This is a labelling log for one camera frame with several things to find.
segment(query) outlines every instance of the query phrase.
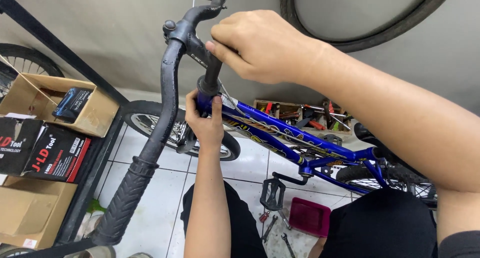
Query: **black product box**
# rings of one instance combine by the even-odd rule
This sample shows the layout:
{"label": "black product box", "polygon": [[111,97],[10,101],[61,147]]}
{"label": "black product box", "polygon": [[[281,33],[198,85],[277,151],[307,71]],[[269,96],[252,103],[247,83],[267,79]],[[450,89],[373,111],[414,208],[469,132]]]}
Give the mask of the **black product box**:
{"label": "black product box", "polygon": [[90,141],[43,120],[0,118],[0,173],[73,182]]}

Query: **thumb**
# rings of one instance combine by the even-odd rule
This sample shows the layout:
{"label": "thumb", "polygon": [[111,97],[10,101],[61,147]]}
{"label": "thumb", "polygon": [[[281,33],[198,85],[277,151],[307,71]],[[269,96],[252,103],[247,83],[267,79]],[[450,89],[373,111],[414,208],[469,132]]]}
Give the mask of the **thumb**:
{"label": "thumb", "polygon": [[243,73],[250,66],[249,63],[238,55],[238,53],[232,51],[218,41],[207,41],[205,48],[207,48],[207,50],[209,50],[220,61],[229,65],[240,76],[240,73]]}
{"label": "thumb", "polygon": [[222,122],[222,98],[219,96],[214,96],[212,99],[212,120]]}

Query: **right hand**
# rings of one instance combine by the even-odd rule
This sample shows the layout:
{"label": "right hand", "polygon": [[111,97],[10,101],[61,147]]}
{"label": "right hand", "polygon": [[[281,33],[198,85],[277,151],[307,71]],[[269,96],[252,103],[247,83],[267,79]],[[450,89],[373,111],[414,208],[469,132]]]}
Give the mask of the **right hand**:
{"label": "right hand", "polygon": [[299,83],[325,46],[272,10],[234,13],[215,25],[211,34],[216,41],[208,41],[207,50],[240,77],[261,83]]}

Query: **left hand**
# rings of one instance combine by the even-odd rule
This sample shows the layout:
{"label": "left hand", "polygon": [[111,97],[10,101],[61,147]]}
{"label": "left hand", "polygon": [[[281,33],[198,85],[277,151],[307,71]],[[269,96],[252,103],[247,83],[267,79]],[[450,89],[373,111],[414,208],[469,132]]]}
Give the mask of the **left hand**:
{"label": "left hand", "polygon": [[198,89],[191,91],[187,99],[185,120],[191,127],[201,148],[220,147],[223,139],[222,99],[215,96],[212,100],[212,117],[201,118],[195,104]]}

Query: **hand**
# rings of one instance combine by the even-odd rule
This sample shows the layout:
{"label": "hand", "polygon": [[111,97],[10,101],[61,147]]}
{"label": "hand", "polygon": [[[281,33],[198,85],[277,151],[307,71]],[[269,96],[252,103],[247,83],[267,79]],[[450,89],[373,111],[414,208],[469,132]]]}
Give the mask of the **hand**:
{"label": "hand", "polygon": [[299,79],[310,73],[312,58],[328,46],[271,10],[237,12],[215,25],[211,34],[218,42],[208,41],[207,50],[240,77],[261,83],[301,83]]}
{"label": "hand", "polygon": [[222,123],[222,99],[215,96],[212,100],[212,117],[201,118],[196,108],[195,98],[198,95],[198,89],[191,91],[187,99],[187,111],[185,120],[197,136],[200,148],[213,148],[220,152],[220,145],[223,139]]}

